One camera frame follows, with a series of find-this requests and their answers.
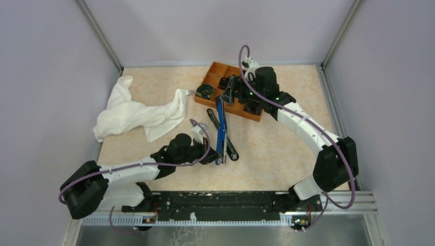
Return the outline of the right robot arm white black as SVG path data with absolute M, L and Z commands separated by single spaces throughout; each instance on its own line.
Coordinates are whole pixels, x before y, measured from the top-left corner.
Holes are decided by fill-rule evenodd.
M 288 190 L 290 207 L 304 210 L 309 199 L 328 193 L 349 182 L 351 198 L 341 209 L 350 208 L 355 201 L 354 178 L 358 175 L 357 148 L 351 137 L 340 138 L 325 130 L 313 120 L 289 93 L 281 91 L 272 67 L 248 67 L 241 75 L 232 74 L 221 78 L 224 92 L 216 98 L 216 107 L 234 100 L 246 106 L 254 106 L 277 122 L 292 130 L 316 155 L 312 174 L 291 186 Z

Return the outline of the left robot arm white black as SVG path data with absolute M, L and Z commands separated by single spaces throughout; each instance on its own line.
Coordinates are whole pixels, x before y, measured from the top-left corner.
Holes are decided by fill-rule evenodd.
M 60 201 L 73 219 L 85 218 L 97 210 L 153 212 L 157 209 L 157 198 L 147 181 L 169 176 L 183 166 L 209 164 L 218 157 L 205 136 L 192 139 L 181 133 L 168 145 L 136 162 L 112 167 L 99 166 L 94 160 L 84 163 L 61 185 Z

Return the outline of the black rolled tape red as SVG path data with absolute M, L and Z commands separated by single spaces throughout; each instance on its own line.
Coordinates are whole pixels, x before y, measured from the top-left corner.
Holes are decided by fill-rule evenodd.
M 228 88 L 232 88 L 233 85 L 231 84 L 232 76 L 229 77 L 222 77 L 218 84 L 218 89 L 221 90 L 227 90 Z

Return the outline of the orange compartment tray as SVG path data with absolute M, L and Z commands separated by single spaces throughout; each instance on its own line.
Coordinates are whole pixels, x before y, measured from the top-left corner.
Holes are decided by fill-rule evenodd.
M 216 108 L 215 99 L 224 93 L 224 87 L 220 86 L 219 83 L 222 78 L 230 77 L 232 75 L 240 76 L 239 68 L 236 66 L 231 66 L 224 63 L 219 63 L 214 61 L 209 67 L 203 81 L 197 87 L 197 93 L 194 96 L 194 101 L 198 104 L 205 105 L 211 108 Z M 204 96 L 202 94 L 203 85 L 209 85 L 209 87 L 214 87 L 213 94 Z M 238 98 L 234 99 L 234 104 L 225 104 L 225 111 L 249 120 L 259 122 L 261 120 L 263 111 L 261 110 L 259 114 L 252 114 L 245 110 L 246 105 L 241 104 Z

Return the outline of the dark rolled tape green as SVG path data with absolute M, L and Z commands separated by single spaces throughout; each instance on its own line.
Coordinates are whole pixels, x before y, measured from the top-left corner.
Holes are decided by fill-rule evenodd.
M 210 100 L 215 93 L 215 88 L 209 84 L 201 84 L 197 89 L 195 95 L 199 98 Z

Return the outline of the white crumpled towel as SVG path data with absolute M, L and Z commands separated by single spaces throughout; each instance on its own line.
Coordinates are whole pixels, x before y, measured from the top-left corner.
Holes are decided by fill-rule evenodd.
M 132 82 L 132 76 L 117 79 L 107 101 L 107 108 L 98 115 L 93 128 L 98 142 L 103 142 L 109 135 L 120 135 L 137 127 L 143 127 L 146 140 L 153 142 L 185 119 L 190 90 L 176 89 L 171 102 L 161 106 L 147 106 L 132 99 L 129 90 Z

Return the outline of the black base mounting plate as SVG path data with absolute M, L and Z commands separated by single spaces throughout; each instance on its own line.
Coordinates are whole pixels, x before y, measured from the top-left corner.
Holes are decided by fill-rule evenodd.
M 195 214 L 198 221 L 272 221 L 286 212 L 319 212 L 320 196 L 298 202 L 288 192 L 160 191 L 148 194 L 136 207 L 122 206 L 124 213 L 151 213 L 158 221 L 182 221 Z

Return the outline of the aluminium frame rail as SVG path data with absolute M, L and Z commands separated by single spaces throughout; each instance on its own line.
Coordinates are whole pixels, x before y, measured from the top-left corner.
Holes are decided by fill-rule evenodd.
M 319 215 L 357 216 L 375 214 L 377 206 L 371 192 L 357 191 L 349 209 L 349 191 L 317 195 L 297 206 L 290 204 L 288 192 L 154 192 L 135 208 L 97 209 L 80 219 L 87 226 L 179 227 L 284 226 L 308 228 Z

